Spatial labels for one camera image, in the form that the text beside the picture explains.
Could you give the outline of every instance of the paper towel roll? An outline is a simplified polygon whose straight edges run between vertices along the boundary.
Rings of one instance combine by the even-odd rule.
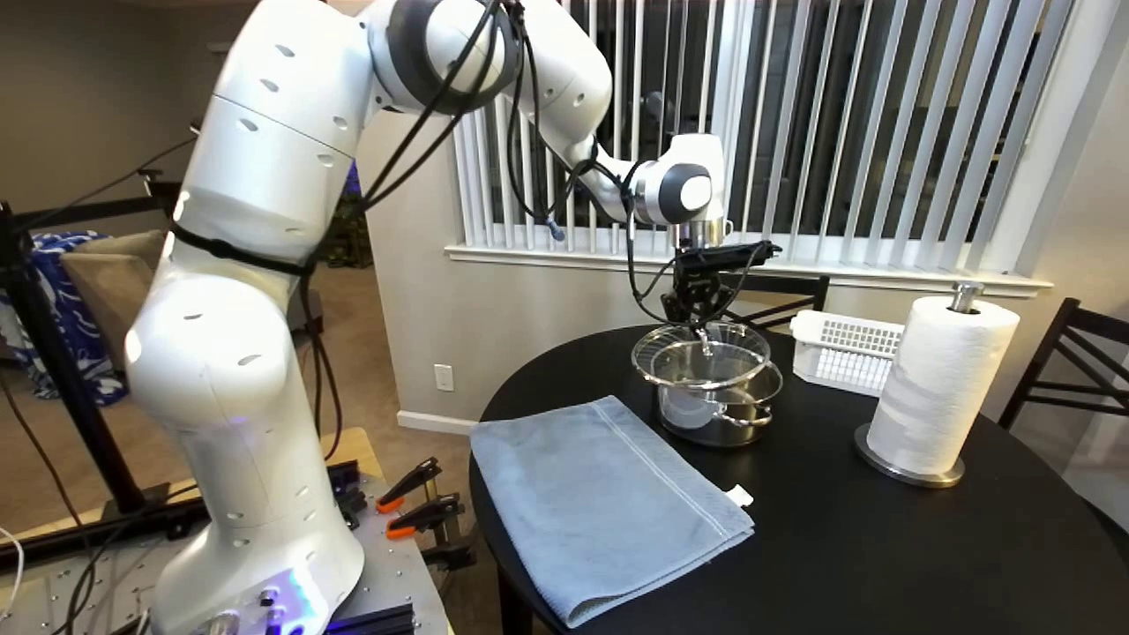
[[[941,476],[955,464],[1021,316],[994,302],[950,309],[920,296],[878,396],[869,448],[900,472]]]

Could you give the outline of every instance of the white basket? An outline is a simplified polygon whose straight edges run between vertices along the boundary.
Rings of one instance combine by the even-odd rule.
[[[789,369],[813,384],[883,396],[902,323],[845,312],[801,309],[789,316],[798,338]]]

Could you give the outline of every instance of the electrical outlet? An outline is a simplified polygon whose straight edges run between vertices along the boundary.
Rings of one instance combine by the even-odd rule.
[[[439,391],[455,391],[455,365],[450,362],[434,362],[434,389]]]

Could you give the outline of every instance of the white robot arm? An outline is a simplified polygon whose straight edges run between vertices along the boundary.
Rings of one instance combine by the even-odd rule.
[[[593,140],[611,90],[602,56],[554,0],[522,7],[541,76],[522,110],[548,145],[611,215],[634,204],[650,221],[700,227],[691,241],[718,241],[717,140],[676,138],[637,170],[611,158]],[[188,454],[213,514],[155,584],[155,630],[313,635],[357,584],[363,550],[330,501],[281,312],[330,221],[369,103],[479,105],[527,63],[494,10],[488,40],[446,81],[479,13],[476,0],[375,0],[359,16],[262,0],[243,23],[128,336],[129,389]]]

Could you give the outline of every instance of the gray towel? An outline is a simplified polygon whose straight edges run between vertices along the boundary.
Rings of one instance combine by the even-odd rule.
[[[619,398],[472,431],[530,579],[579,629],[750,535],[750,517]]]

